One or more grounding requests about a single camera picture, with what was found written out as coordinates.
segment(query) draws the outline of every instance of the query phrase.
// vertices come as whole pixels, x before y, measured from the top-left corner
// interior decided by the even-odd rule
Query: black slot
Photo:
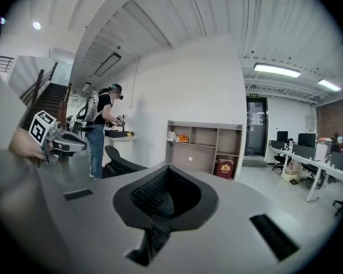
[[[84,189],[84,190],[80,190],[80,191],[64,193],[63,197],[65,198],[66,201],[70,201],[70,200],[74,200],[74,199],[83,198],[85,196],[89,196],[92,193],[93,192],[91,192],[89,189]]]
[[[265,214],[253,216],[250,221],[279,261],[283,261],[298,250],[298,247]]]

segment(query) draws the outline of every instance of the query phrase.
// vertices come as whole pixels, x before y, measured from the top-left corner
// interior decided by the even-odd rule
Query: fluorescent light
[[[338,86],[335,86],[335,85],[331,84],[330,82],[328,82],[324,79],[320,80],[319,84],[324,85],[325,87],[330,88],[331,90],[334,90],[334,91],[340,90],[340,88]]]
[[[254,70],[259,71],[259,72],[277,73],[277,74],[287,75],[291,77],[300,76],[300,72],[297,70],[284,68],[284,67],[278,67],[278,66],[270,65],[270,64],[256,63],[254,65]]]
[[[91,83],[85,82],[85,84],[84,84],[84,86],[82,87],[81,91],[86,91],[86,90],[89,88],[90,85],[91,85]]]
[[[96,76],[102,76],[109,68],[111,68],[114,64],[116,64],[119,60],[121,60],[121,56],[117,53],[113,53],[111,56],[105,60],[100,67],[94,73]]]
[[[36,29],[36,30],[40,30],[41,29],[41,24],[37,21],[33,22],[33,27]]]

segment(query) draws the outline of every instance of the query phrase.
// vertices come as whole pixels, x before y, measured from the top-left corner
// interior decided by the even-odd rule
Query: ceiling
[[[41,17],[51,29],[82,36],[77,43],[70,79],[75,94],[85,82],[98,87],[140,56],[166,46],[178,48],[196,37],[222,33],[234,37],[247,93],[313,104],[343,94],[317,84],[325,78],[343,90],[343,35],[318,0],[24,0],[23,3],[28,19]],[[122,59],[103,76],[94,75],[118,46]],[[255,72],[256,62],[297,69],[301,75],[289,78]]]

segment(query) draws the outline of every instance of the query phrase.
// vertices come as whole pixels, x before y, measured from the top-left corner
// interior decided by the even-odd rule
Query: glass door
[[[247,126],[245,155],[265,156],[267,141],[267,100],[246,98]]]

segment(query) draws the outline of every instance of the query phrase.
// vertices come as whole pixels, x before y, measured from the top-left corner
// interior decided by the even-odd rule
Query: staircase
[[[51,83],[38,98],[31,111],[29,112],[23,128],[29,130],[34,115],[42,110],[48,112],[54,118],[58,118],[60,102],[63,102],[67,92],[67,86]]]

